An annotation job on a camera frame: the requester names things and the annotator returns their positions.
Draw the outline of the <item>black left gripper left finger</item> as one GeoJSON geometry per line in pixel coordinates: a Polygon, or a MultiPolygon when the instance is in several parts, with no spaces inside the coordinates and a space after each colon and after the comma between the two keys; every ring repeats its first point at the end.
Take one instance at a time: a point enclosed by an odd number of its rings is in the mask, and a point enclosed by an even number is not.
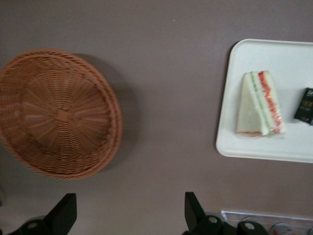
{"type": "Polygon", "coordinates": [[[68,193],[43,219],[26,222],[17,232],[19,235],[67,235],[76,219],[76,194],[68,193]]]}

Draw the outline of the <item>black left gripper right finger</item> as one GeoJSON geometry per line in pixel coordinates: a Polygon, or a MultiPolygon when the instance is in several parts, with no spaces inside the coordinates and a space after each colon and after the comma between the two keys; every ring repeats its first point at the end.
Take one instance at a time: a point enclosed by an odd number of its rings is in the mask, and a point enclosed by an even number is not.
{"type": "Polygon", "coordinates": [[[214,214],[206,215],[194,192],[186,192],[184,217],[188,230],[183,235],[236,235],[237,229],[214,214]]]}

